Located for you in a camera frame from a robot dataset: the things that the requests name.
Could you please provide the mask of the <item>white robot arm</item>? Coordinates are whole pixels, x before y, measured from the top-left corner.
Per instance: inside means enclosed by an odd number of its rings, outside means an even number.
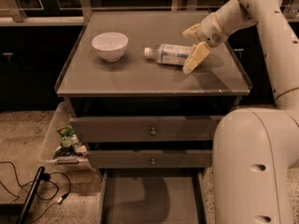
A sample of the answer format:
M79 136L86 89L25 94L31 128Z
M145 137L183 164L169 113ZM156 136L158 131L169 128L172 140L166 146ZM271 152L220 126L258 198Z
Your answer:
M273 109L239 108L224 116L213 140L215 224L293 224L287 173L299 161L299 42L282 0L230 0L184 31L199 45L183 70L234 32L256 26Z

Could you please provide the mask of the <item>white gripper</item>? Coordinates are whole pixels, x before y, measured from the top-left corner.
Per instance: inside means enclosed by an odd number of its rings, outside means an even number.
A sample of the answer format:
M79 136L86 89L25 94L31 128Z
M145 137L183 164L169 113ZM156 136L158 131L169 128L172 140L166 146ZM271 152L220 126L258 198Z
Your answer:
M219 46L236 31L248 28L253 24L253 18L239 1L229 0L216 12L205 17L200 24L196 23L183 31L182 35L186 38L205 41L192 46L182 67L183 72L185 74L191 73L208 56L210 47Z

